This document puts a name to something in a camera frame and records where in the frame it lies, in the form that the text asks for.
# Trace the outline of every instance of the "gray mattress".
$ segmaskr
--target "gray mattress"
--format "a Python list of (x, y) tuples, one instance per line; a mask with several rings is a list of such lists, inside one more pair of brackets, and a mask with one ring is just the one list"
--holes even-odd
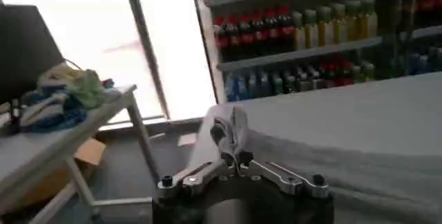
[(225, 104), (207, 113), (189, 167), (219, 158), (214, 117), (241, 106), (247, 147), (337, 198), (337, 223), (437, 223), (442, 199), (442, 73)]

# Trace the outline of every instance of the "computer monitor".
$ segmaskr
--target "computer monitor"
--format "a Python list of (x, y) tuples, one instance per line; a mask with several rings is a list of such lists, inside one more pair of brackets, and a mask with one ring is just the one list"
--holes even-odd
[(36, 89), (64, 61), (36, 6), (0, 7), (0, 104)]

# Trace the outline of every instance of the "window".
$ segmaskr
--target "window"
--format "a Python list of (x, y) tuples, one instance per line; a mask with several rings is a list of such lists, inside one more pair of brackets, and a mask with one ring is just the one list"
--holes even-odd
[[(162, 115), (128, 0), (3, 1), (38, 6), (66, 59), (117, 85), (137, 84), (143, 118)], [(193, 0), (141, 2), (171, 119), (203, 116), (215, 98)]]

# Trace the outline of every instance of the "cardboard box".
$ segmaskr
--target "cardboard box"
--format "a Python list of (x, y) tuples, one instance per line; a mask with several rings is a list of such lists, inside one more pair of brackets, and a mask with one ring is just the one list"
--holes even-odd
[[(105, 144), (91, 138), (82, 144), (75, 153), (75, 161), (86, 180), (92, 176), (95, 168), (100, 164), (105, 148)], [(46, 176), (34, 189), (31, 189), (9, 212), (17, 212), (23, 208), (53, 198), (69, 182), (70, 174), (67, 168), (56, 169)]]

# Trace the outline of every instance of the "white table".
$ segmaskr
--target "white table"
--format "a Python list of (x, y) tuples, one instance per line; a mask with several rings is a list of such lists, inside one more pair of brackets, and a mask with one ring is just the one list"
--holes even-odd
[(219, 158), (213, 116), (241, 106), (249, 127), (276, 138), (367, 153), (439, 156), (442, 73), (279, 95), (212, 107), (189, 167)]
[[(159, 181), (160, 176), (150, 150), (148, 134), (133, 95), (135, 89), (135, 85), (119, 88), (122, 92), (121, 97), (88, 112), (87, 119), (72, 129), (53, 133), (20, 133), (0, 138), (0, 215), (42, 178), (65, 163), (73, 177), (73, 185), (81, 198), (94, 209), (115, 204), (149, 203), (151, 198), (96, 201), (73, 159), (73, 154), (83, 142), (94, 135), (100, 126), (126, 108), (137, 132), (152, 178), (155, 184)], [(54, 214), (53, 209), (60, 208), (59, 202), (66, 200), (69, 187), (72, 189), (72, 185), (67, 186), (42, 211), (44, 214), (37, 215), (32, 223), (47, 221), (48, 216)]]

